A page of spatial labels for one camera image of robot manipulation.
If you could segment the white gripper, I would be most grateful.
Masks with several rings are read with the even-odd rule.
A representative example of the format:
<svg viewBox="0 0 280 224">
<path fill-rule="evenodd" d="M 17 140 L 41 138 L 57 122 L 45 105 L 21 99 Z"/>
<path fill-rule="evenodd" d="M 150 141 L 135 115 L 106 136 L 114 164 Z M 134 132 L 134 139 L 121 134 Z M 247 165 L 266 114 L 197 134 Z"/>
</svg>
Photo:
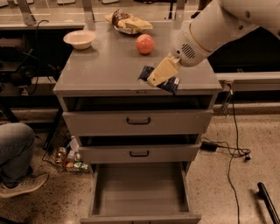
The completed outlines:
<svg viewBox="0 0 280 224">
<path fill-rule="evenodd" d="M 183 67 L 195 67 L 212 54 L 193 36 L 191 21 L 186 21 L 177 30 L 173 30 L 171 38 L 172 55 L 167 55 L 147 78 L 152 87 L 175 76 L 179 72 L 179 62 Z"/>
</svg>

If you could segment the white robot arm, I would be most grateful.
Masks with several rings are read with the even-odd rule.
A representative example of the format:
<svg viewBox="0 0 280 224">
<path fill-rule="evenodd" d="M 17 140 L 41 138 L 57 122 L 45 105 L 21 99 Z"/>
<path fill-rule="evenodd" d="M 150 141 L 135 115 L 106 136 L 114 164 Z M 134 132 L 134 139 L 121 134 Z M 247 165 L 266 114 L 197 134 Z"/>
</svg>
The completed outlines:
<svg viewBox="0 0 280 224">
<path fill-rule="evenodd" d="M 177 75 L 180 67 L 197 66 L 226 43 L 257 27 L 279 36 L 280 0 L 212 0 L 176 33 L 169 54 L 147 82 L 158 86 Z"/>
</svg>

